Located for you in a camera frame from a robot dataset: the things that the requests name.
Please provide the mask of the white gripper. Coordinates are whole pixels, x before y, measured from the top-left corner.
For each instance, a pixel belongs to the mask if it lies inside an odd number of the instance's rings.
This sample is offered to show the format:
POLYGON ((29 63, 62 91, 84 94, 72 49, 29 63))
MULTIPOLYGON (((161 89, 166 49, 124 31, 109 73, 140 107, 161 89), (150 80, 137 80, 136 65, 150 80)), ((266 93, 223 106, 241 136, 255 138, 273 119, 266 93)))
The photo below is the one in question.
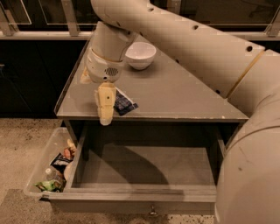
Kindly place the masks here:
POLYGON ((116 102, 116 86, 113 83, 120 78, 124 62, 105 60, 99 57, 92 48, 87 50, 85 62, 86 68, 81 74, 80 83, 89 84, 91 81, 102 83, 95 90, 94 97, 101 125, 110 125, 116 102))

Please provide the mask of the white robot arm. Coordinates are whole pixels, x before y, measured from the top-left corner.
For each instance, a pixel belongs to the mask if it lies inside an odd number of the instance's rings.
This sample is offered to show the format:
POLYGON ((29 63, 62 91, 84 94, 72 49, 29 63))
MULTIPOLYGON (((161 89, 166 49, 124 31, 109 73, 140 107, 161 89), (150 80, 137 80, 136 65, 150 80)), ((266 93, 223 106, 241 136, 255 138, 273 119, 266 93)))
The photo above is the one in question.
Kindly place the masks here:
POLYGON ((280 224, 280 54, 153 5, 90 0, 100 19, 87 60, 101 124, 116 100, 109 67, 141 35, 203 88, 248 116, 227 148, 218 177, 214 224, 280 224))

